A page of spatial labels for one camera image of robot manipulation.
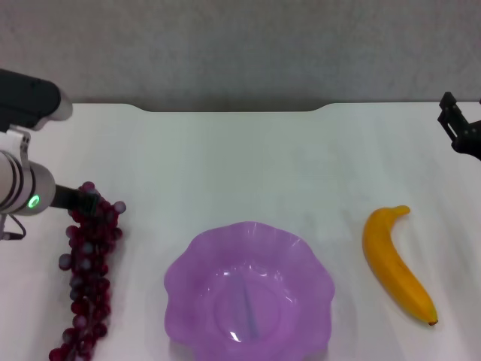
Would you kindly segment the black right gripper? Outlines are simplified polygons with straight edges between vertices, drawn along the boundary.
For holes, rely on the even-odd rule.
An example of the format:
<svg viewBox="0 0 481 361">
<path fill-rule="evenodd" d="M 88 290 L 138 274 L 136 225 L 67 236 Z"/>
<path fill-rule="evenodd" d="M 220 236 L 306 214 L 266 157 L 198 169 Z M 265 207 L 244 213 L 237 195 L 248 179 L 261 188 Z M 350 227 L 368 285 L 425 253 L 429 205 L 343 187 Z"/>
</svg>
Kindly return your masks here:
<svg viewBox="0 0 481 361">
<path fill-rule="evenodd" d="M 441 113 L 437 118 L 452 142 L 457 153 L 470 155 L 481 160 L 480 121 L 469 123 L 451 92 L 445 92 L 439 103 Z"/>
</svg>

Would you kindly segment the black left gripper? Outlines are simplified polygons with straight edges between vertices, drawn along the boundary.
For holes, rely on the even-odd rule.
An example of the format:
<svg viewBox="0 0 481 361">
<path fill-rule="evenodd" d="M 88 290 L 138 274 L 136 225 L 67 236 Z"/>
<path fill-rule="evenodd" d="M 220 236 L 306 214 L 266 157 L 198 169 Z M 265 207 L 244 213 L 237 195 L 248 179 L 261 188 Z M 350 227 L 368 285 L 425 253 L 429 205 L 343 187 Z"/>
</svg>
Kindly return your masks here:
<svg viewBox="0 0 481 361">
<path fill-rule="evenodd" d="M 100 195 L 95 190 L 80 190 L 56 185 L 54 207 L 67 211 L 77 211 L 85 217 L 95 217 Z"/>
</svg>

